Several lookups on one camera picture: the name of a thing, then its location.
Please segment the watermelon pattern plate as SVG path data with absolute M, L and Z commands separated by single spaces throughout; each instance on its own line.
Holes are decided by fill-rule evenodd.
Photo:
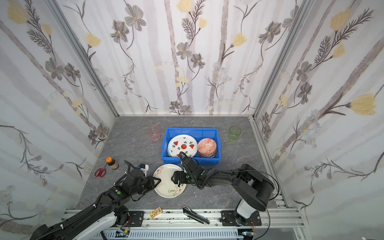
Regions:
M 179 157 L 180 152 L 185 153 L 188 157 L 194 157 L 198 152 L 197 141 L 189 135 L 177 135 L 173 137 L 167 148 L 169 157 Z

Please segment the orange blue patterned bowl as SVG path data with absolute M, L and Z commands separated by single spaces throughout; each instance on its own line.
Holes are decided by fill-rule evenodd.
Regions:
M 204 138 L 198 142 L 200 158 L 214 158 L 217 154 L 217 143 L 210 138 Z

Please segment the pink transparent cup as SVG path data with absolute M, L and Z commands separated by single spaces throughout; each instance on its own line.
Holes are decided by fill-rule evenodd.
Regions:
M 150 126 L 147 128 L 147 133 L 153 141 L 157 141 L 160 139 L 160 127 L 157 125 Z

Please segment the green transparent cup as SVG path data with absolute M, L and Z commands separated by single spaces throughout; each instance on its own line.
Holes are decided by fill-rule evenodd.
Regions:
M 229 129 L 229 140 L 235 142 L 239 139 L 242 130 L 238 126 L 231 126 Z

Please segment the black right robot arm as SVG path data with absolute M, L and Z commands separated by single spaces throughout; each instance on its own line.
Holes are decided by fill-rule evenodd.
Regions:
M 241 200 L 234 211 L 222 211 L 223 226 L 259 226 L 259 212 L 265 212 L 269 201 L 273 200 L 275 179 L 266 172 L 255 170 L 248 164 L 239 169 L 219 171 L 202 168 L 198 161 L 180 153 L 182 170 L 173 173 L 171 180 L 174 184 L 194 185 L 200 190 L 215 186 L 232 187 Z

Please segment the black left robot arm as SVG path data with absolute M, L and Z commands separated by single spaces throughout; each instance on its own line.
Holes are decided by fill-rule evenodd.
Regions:
M 141 168 L 125 161 L 128 169 L 113 187 L 101 193 L 93 204 L 76 215 L 48 227 L 42 225 L 32 234 L 32 240 L 79 240 L 94 236 L 96 233 L 116 224 L 117 219 L 128 213 L 125 204 L 139 195 L 154 190 L 161 179 L 149 176 Z

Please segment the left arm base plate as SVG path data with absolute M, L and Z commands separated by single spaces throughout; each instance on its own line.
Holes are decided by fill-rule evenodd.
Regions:
M 144 220 L 144 211 L 129 211 L 128 213 L 128 223 L 126 225 L 127 228 L 137 227 L 140 228 L 142 226 Z

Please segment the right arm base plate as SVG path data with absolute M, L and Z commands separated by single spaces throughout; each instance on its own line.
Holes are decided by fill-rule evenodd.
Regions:
M 258 227 L 262 225 L 260 213 L 258 211 L 253 212 L 251 217 L 248 219 L 242 217 L 235 211 L 221 211 L 220 222 L 223 224 L 224 227 Z

